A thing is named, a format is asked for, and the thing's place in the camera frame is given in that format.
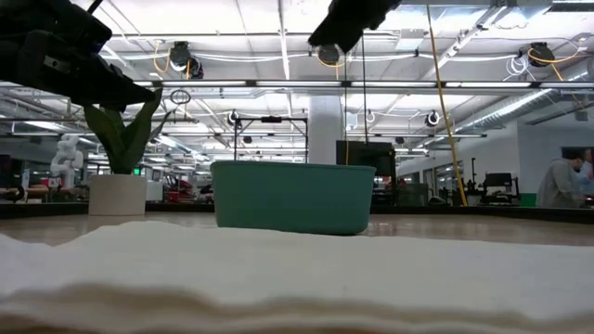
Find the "white cloth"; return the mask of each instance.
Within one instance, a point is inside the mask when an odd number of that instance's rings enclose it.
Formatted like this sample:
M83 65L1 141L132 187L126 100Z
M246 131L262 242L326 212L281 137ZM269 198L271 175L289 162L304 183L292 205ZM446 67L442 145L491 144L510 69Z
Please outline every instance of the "white cloth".
M0 236L0 329L587 333L592 277L590 247L134 222L54 248Z

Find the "green leaf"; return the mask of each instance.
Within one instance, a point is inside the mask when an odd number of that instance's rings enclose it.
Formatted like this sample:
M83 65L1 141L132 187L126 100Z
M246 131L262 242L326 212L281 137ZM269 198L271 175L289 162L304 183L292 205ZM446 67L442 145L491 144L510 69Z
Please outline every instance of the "green leaf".
M121 135L125 126L123 126L123 119L122 114L118 110L113 109L103 109L103 112L110 118L115 126L115 129L118 131L118 135Z
M157 137L157 135L159 135L161 133L161 130L163 129L163 126L167 122L167 119L169 118L169 115L171 115L172 113L174 113L174 111L175 110L167 111L167 113L163 116L163 120L161 121L161 123L159 124L159 126L157 126L156 128L152 129L152 132L150 132L150 137L148 138L148 141L155 139Z
M155 99L145 103L135 119L122 132L125 147L123 166L131 170L138 164L145 153L150 137L152 115L161 103L162 88L155 91Z
M107 114L93 106L86 106L84 107L84 118L108 154L117 158L125 152L125 146L120 139L118 130Z

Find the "gray shirt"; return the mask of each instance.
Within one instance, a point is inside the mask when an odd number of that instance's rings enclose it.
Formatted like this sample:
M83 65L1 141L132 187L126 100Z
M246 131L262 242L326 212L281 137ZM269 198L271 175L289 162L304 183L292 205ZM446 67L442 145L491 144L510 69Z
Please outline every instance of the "gray shirt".
M574 168L563 159L552 161L536 194L536 206L574 209L583 203Z

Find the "computer monitor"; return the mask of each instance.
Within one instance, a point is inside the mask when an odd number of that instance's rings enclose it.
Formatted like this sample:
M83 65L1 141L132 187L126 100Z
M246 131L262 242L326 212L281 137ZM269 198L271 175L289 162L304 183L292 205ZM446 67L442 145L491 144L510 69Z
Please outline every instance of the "computer monitor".
M483 186L511 186L511 173L488 173Z
M377 176L395 176L394 148L392 143L364 143L336 141L336 163L339 165L369 166L376 168Z

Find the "white column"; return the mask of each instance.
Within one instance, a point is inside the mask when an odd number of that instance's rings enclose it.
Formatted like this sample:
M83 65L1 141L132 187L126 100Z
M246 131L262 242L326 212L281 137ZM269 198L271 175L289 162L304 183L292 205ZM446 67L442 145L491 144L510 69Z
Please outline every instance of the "white column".
M344 135L339 96L310 96L309 162L336 164L336 141Z

